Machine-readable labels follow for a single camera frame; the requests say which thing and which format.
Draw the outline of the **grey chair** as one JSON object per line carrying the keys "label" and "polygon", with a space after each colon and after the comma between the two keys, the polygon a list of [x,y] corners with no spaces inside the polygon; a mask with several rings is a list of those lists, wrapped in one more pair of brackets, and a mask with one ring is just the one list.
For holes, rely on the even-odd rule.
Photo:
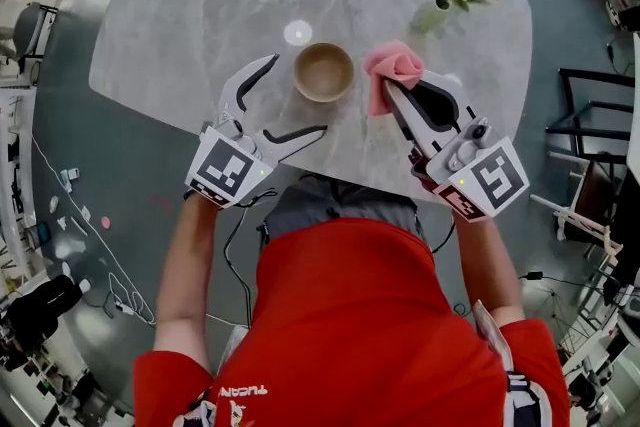
{"label": "grey chair", "polygon": [[13,30],[13,42],[18,59],[41,59],[44,54],[37,52],[41,33],[47,18],[55,20],[58,9],[53,6],[30,3],[18,16]]}

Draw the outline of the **white tool rack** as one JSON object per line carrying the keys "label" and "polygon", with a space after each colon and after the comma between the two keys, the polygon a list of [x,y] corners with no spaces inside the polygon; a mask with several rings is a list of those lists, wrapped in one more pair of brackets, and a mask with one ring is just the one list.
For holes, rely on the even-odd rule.
{"label": "white tool rack", "polygon": [[28,229],[37,224],[32,140],[37,89],[0,87],[0,241],[15,270],[32,275]]}

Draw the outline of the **grey marble table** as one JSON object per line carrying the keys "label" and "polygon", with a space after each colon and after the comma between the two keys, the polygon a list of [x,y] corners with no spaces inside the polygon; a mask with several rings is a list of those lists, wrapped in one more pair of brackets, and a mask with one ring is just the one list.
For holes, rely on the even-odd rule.
{"label": "grey marble table", "polygon": [[[417,199],[409,145],[391,116],[368,115],[368,52],[398,39],[428,70],[456,76],[474,110],[514,136],[527,94],[532,20],[527,0],[496,0],[450,11],[427,34],[410,28],[431,0],[111,0],[91,64],[91,88],[191,133],[212,120],[224,82],[247,63],[279,54],[247,95],[248,124],[274,134],[327,125],[290,165]],[[293,65],[315,43],[331,43],[354,64],[349,91],[331,103],[296,89]]]}

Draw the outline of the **brown wooden bowl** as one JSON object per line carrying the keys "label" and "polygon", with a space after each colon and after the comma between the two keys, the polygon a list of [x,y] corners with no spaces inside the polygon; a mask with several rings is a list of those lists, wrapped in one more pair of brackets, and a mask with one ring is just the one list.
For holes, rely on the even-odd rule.
{"label": "brown wooden bowl", "polygon": [[343,97],[354,80],[354,64],[341,47],[315,43],[304,48],[293,65],[298,92],[317,103],[331,103]]}

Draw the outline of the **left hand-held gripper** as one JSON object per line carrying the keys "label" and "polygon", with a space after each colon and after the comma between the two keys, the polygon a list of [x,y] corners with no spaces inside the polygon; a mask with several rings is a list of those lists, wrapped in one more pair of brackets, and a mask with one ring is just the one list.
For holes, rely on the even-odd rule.
{"label": "left hand-held gripper", "polygon": [[222,209],[240,203],[277,163],[319,141],[327,131],[327,125],[314,125],[281,136],[268,130],[245,133],[240,122],[247,111],[244,97],[279,57],[256,59],[232,75],[223,86],[217,119],[203,125],[185,185]]}

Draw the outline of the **scattered small white items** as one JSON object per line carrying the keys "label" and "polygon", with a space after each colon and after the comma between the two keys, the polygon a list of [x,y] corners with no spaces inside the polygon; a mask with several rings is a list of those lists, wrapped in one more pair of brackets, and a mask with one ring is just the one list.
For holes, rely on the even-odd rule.
{"label": "scattered small white items", "polygon": [[92,229],[91,225],[91,213],[86,206],[79,207],[73,198],[73,186],[72,181],[70,179],[68,170],[61,170],[60,172],[54,172],[56,176],[56,180],[59,185],[62,187],[64,192],[66,193],[71,205],[77,212],[77,214],[82,218],[79,221],[76,217],[71,217],[72,223],[76,226],[76,228],[83,234],[84,237],[89,237],[89,233],[87,229]]}

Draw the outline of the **person's right forearm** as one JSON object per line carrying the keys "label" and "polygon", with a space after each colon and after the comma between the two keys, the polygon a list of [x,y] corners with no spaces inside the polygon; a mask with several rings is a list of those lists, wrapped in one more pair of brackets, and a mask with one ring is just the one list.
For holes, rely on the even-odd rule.
{"label": "person's right forearm", "polygon": [[470,305],[480,301],[499,327],[524,320],[519,280],[495,222],[453,218]]}

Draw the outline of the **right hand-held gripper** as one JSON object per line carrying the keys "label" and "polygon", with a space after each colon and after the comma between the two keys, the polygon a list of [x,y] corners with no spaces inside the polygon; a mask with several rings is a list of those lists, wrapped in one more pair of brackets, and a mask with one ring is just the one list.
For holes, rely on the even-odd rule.
{"label": "right hand-held gripper", "polygon": [[[412,174],[464,220],[495,217],[529,187],[511,139],[487,118],[474,119],[455,77],[425,71],[411,89],[385,79],[383,94],[405,138],[417,147]],[[442,149],[442,131],[461,129]]]}

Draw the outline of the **pink cloth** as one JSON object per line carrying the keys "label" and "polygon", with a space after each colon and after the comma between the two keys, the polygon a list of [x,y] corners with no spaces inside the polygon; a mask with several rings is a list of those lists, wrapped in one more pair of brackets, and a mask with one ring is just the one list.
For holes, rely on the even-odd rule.
{"label": "pink cloth", "polygon": [[364,71],[370,79],[369,115],[381,116],[391,112],[384,99],[384,80],[397,81],[411,90],[422,77],[424,63],[406,43],[392,40],[369,52]]}

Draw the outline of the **white table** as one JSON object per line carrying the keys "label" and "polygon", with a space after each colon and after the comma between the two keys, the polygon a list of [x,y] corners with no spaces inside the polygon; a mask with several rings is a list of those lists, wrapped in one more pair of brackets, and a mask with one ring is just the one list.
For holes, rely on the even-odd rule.
{"label": "white table", "polygon": [[632,127],[627,150],[627,167],[640,184],[640,33],[633,34],[634,43],[634,104]]}

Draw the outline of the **person's red shirt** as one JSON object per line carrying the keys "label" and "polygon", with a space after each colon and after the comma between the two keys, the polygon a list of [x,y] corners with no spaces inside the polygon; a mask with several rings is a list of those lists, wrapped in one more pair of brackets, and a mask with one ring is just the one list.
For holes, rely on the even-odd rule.
{"label": "person's red shirt", "polygon": [[171,427],[200,398],[214,427],[503,426],[502,361],[411,233],[351,218],[282,235],[257,285],[252,327],[217,375],[168,351],[136,360],[136,427]]}

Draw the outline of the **person's left forearm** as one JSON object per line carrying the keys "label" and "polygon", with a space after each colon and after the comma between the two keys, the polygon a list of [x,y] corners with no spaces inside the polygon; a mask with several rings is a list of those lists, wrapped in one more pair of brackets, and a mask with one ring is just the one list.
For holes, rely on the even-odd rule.
{"label": "person's left forearm", "polygon": [[208,367],[208,286],[218,207],[199,194],[184,202],[166,256],[156,300],[154,349],[183,354]]}

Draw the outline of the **wooden chair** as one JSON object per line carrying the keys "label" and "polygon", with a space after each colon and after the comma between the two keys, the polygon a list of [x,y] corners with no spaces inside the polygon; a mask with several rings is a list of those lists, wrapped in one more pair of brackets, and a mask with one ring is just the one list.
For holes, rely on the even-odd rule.
{"label": "wooden chair", "polygon": [[578,181],[569,206],[562,206],[536,194],[529,199],[552,211],[557,221],[556,237],[559,241],[581,242],[603,249],[608,258],[616,259],[623,245],[613,240],[613,217],[616,210],[613,166],[604,168],[600,163],[569,157],[580,167],[569,175]]}

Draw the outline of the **black metal frame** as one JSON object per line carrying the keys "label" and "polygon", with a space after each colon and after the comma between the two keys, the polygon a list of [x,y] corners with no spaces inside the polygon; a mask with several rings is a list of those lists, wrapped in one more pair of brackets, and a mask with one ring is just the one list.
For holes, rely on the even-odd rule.
{"label": "black metal frame", "polygon": [[621,154],[586,152],[584,148],[584,139],[592,138],[629,143],[631,140],[631,130],[587,127],[582,124],[582,120],[594,110],[611,111],[615,114],[632,114],[634,112],[634,107],[619,103],[589,100],[580,110],[577,110],[571,80],[585,80],[605,85],[622,86],[630,89],[635,88],[635,80],[631,77],[615,73],[571,68],[560,68],[558,70],[558,74],[565,98],[566,115],[546,127],[545,132],[549,135],[569,136],[573,143],[572,148],[575,150],[575,156],[578,158],[599,163],[618,165],[625,164],[627,157]]}

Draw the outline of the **pale green vase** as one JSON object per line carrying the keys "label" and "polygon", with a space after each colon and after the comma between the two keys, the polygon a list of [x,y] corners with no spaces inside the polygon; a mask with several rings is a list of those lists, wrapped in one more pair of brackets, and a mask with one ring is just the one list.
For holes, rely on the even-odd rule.
{"label": "pale green vase", "polygon": [[424,2],[414,12],[410,28],[418,33],[427,33],[446,21],[450,8],[451,5],[448,0]]}

